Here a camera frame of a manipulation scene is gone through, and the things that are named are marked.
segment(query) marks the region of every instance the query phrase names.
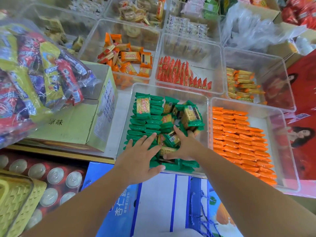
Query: person's left hand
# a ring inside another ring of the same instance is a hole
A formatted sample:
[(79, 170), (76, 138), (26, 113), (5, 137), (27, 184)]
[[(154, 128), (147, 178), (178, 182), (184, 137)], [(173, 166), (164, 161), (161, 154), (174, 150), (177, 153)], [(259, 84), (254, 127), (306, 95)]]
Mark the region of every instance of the person's left hand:
[(117, 157), (114, 168), (127, 175), (129, 184), (149, 180), (166, 168), (164, 165), (159, 165), (149, 169), (150, 160), (161, 149), (161, 146), (158, 145), (148, 150), (156, 135), (154, 133), (148, 138), (145, 135), (134, 146), (132, 146), (133, 140), (129, 140), (125, 151)]

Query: blue stripe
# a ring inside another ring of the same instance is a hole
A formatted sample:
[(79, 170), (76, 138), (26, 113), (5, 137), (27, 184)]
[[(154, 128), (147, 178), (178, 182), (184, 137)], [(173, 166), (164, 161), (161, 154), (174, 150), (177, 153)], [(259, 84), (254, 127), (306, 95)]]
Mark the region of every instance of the blue stripe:
[(188, 180), (188, 195), (186, 198), (186, 214), (185, 214), (185, 228), (189, 227), (189, 207), (190, 207), (190, 189), (191, 189), (191, 176), (189, 176)]
[(174, 178), (174, 189), (173, 189), (173, 200), (172, 200), (172, 210), (171, 210), (171, 221), (170, 221), (170, 232), (173, 231), (173, 219), (174, 219), (174, 207), (176, 205), (176, 193), (177, 193), (177, 176)]
[(138, 185), (138, 192), (137, 192), (137, 198), (136, 198), (136, 206), (135, 206), (135, 211), (134, 211), (134, 216), (133, 216), (133, 222), (132, 222), (132, 228), (131, 228), (131, 234), (130, 237), (134, 235), (134, 230), (135, 230), (135, 224), (136, 224), (136, 217), (137, 217), (137, 211), (138, 211), (138, 205), (139, 205), (139, 199), (140, 199), (140, 192), (142, 190), (142, 183)]

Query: person's right hand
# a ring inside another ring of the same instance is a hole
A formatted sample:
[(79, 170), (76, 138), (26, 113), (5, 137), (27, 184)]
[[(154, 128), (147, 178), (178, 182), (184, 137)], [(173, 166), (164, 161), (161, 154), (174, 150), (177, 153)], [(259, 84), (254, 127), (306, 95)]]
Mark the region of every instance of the person's right hand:
[(188, 131), (188, 137), (179, 130), (175, 125), (174, 131), (178, 135), (181, 145), (179, 150), (168, 153), (163, 158), (164, 159), (183, 159), (183, 160), (194, 160), (194, 156), (196, 153), (205, 148), (198, 140), (194, 138), (194, 134), (192, 131)]

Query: clear plastic bag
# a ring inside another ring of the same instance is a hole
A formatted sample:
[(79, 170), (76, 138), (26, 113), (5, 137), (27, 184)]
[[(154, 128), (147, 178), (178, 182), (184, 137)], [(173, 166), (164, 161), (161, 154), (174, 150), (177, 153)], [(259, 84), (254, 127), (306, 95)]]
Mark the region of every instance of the clear plastic bag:
[(29, 20), (0, 21), (0, 148), (26, 137), (100, 81)]
[(266, 53), (269, 45), (285, 42), (305, 32), (306, 26), (298, 26), (284, 32), (272, 20), (261, 20), (259, 15), (236, 3), (221, 22), (223, 46)]

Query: hand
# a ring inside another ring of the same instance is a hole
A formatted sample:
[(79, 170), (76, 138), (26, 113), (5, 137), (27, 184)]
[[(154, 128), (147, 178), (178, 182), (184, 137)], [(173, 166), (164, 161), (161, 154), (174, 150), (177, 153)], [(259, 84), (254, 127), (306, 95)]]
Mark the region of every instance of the hand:
[(168, 153), (164, 159), (183, 159), (183, 160), (194, 160), (196, 153), (200, 152), (204, 146), (194, 138), (192, 131), (188, 131), (188, 137), (179, 130), (175, 125), (173, 126), (174, 131), (178, 135), (181, 145), (179, 150)]
[(159, 165), (149, 169), (149, 162), (154, 155), (161, 149), (161, 146), (155, 146), (148, 150), (156, 137), (153, 133), (147, 138), (144, 135), (133, 146), (133, 140), (129, 140), (125, 151), (116, 159), (114, 168), (127, 175), (129, 184), (138, 184), (158, 175), (166, 167)]

